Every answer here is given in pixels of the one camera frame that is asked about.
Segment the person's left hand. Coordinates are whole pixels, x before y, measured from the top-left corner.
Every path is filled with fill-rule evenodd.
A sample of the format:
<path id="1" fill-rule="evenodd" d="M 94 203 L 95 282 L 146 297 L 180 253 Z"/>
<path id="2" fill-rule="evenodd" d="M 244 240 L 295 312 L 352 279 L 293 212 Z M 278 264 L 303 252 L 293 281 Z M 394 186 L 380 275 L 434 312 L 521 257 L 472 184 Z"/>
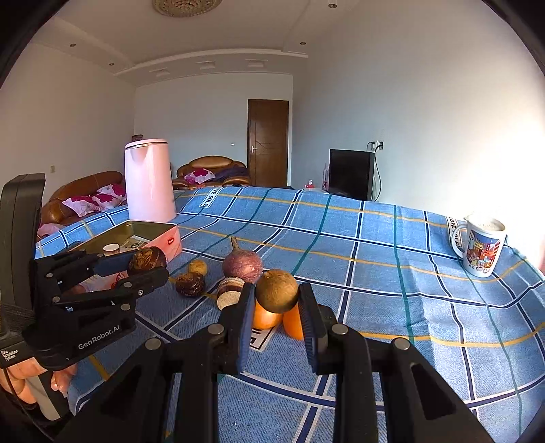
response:
<path id="1" fill-rule="evenodd" d="M 45 372 L 46 369 L 40 366 L 35 358 L 30 358 L 2 370 L 1 387 L 8 393 L 16 393 L 20 400 L 24 401 L 26 404 L 35 404 L 37 400 L 30 391 L 29 380 L 30 378 L 38 377 Z M 66 395 L 71 379 L 77 372 L 77 364 L 70 365 L 60 371 L 54 371 L 51 377 L 51 389 L 53 391 L 60 391 Z"/>

